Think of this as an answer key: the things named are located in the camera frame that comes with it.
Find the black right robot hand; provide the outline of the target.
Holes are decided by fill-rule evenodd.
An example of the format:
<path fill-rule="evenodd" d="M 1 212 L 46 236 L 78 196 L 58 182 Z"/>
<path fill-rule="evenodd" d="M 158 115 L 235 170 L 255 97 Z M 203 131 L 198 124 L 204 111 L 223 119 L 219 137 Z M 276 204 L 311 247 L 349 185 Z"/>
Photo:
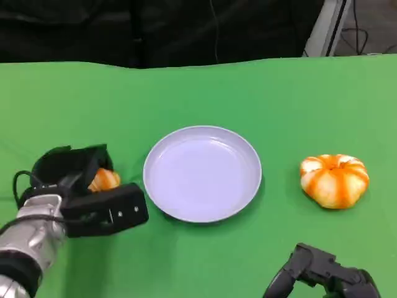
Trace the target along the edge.
<path fill-rule="evenodd" d="M 372 276 L 364 269 L 344 267 L 336 256 L 298 243 L 265 290 L 264 297 L 288 297 L 296 282 L 324 287 L 325 297 L 380 298 Z"/>

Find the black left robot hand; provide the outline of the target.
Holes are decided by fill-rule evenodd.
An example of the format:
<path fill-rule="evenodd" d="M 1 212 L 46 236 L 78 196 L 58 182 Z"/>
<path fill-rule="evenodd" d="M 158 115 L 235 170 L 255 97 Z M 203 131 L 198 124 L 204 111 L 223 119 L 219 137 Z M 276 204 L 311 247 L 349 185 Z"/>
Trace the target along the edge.
<path fill-rule="evenodd" d="M 74 195 L 83 196 L 92 192 L 89 185 L 101 168 L 114 169 L 105 144 L 80 149 L 56 147 L 35 162 L 30 185 L 59 185 Z"/>

